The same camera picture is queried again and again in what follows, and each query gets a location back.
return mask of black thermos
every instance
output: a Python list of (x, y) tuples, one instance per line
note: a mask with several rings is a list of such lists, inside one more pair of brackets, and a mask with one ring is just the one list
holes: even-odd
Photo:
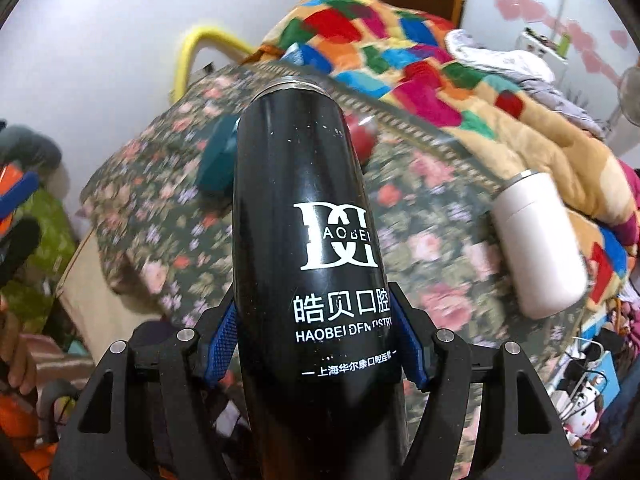
[(362, 173), (340, 107), (304, 78), (238, 124), (238, 345), (264, 480), (391, 480), (406, 454), (401, 365)]

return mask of finger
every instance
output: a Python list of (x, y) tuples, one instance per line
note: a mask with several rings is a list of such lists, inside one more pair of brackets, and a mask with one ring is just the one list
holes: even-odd
[(24, 339), (20, 339), (15, 348), (14, 358), (11, 360), (9, 376), (7, 377), (9, 386), (12, 388), (17, 388), (22, 384), (24, 373), (27, 369), (27, 355), (27, 343), (25, 343)]
[(13, 312), (5, 312), (4, 327), (0, 333), (0, 359), (7, 364), (10, 364), (14, 357), (19, 335), (20, 321)]
[(27, 352), (27, 371), (20, 385), (20, 393), (27, 395), (36, 386), (36, 362)]

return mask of colorful blanket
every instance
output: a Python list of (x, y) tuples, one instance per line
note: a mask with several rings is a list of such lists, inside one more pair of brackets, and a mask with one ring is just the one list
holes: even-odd
[(514, 83), (455, 61), (444, 43), (453, 28), (377, 0), (302, 0), (265, 37), (262, 58), (297, 44), (304, 64), (441, 128), (497, 176), (527, 168), (549, 173), (584, 256), (600, 273), (592, 294), (599, 303), (625, 278), (620, 245), (637, 251), (636, 204), (622, 168), (603, 143)]

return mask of white logo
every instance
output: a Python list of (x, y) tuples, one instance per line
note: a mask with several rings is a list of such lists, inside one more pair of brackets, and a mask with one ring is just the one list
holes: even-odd
[[(323, 206), (331, 209), (329, 218), (326, 223), (327, 226), (324, 230), (320, 227), (320, 221), (316, 214), (316, 207)], [(302, 221), (304, 225), (308, 227), (309, 243), (306, 245), (306, 265), (300, 267), (300, 270), (309, 269), (328, 269), (329, 267), (339, 267), (344, 264), (353, 264), (359, 267), (377, 267), (378, 264), (373, 259), (373, 250), (369, 243), (364, 244), (364, 250), (367, 261), (361, 262), (354, 259), (356, 249), (358, 247), (357, 241), (370, 242), (369, 230), (367, 229), (367, 223), (365, 221), (366, 209), (357, 207), (355, 205), (343, 204), (335, 205), (329, 202), (305, 202), (300, 204), (294, 204), (293, 207), (300, 208), (302, 211)], [(349, 226), (349, 217), (347, 216), (347, 209), (354, 209), (358, 213), (359, 228), (355, 228), (349, 231), (343, 226)], [(332, 230), (330, 227), (341, 224), (339, 227)], [(335, 262), (323, 263), (324, 261), (324, 245), (322, 243), (326, 238), (335, 240), (346, 240), (350, 238), (352, 241), (333, 241), (331, 247), (334, 249), (335, 255), (338, 256), (338, 260)]]

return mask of fan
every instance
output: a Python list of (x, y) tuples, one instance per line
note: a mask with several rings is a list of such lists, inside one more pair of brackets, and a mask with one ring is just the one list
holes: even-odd
[(623, 114), (630, 123), (640, 126), (640, 67), (627, 68), (618, 85), (618, 107), (611, 115), (615, 124)]

